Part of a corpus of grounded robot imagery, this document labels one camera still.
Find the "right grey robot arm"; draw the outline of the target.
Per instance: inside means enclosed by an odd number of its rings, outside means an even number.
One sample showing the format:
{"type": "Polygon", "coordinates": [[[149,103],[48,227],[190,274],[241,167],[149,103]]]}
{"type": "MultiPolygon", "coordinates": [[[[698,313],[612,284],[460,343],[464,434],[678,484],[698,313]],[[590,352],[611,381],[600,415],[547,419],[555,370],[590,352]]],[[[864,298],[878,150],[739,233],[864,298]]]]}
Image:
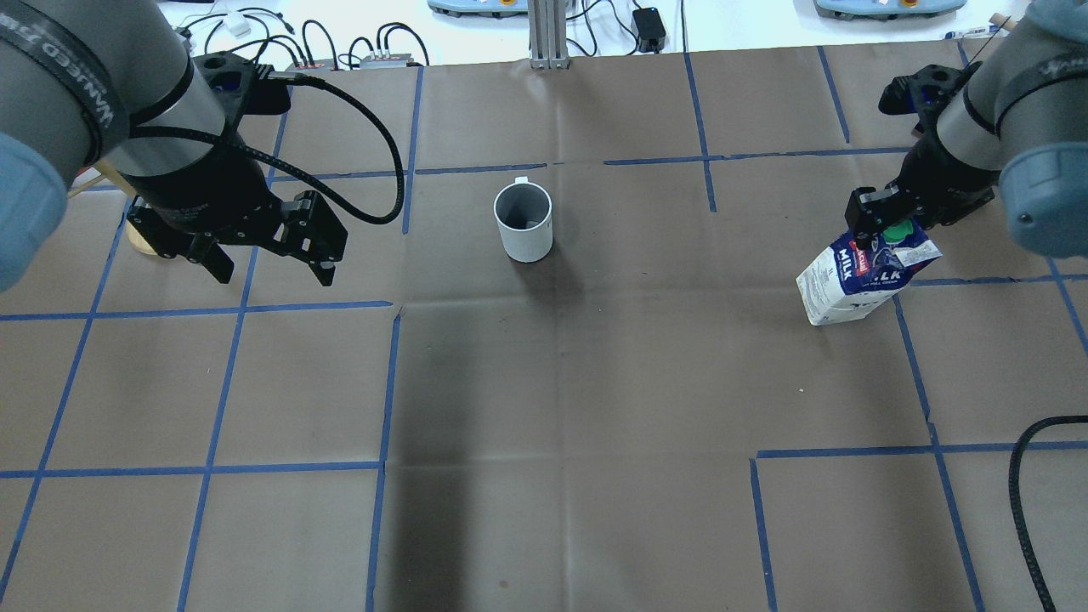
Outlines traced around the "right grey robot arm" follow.
{"type": "Polygon", "coordinates": [[[885,115],[917,115],[918,140],[885,189],[846,203],[860,247],[904,220],[956,224],[999,196],[1010,237],[1049,258],[1087,252],[1087,8],[1034,1],[982,62],[895,77],[885,115]]]}

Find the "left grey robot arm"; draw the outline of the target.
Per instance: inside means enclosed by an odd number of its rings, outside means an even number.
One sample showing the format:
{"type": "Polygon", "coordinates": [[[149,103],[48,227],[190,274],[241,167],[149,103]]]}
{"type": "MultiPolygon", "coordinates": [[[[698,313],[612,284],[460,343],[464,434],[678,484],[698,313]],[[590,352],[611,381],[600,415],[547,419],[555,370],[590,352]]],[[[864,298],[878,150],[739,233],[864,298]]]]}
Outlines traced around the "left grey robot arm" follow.
{"type": "Polygon", "coordinates": [[[234,52],[191,57],[150,1],[4,1],[3,289],[26,274],[81,170],[114,167],[160,258],[226,284],[226,247],[260,247],[333,282],[349,233],[316,189],[283,201],[242,117],[284,115],[289,75],[234,52]]]}

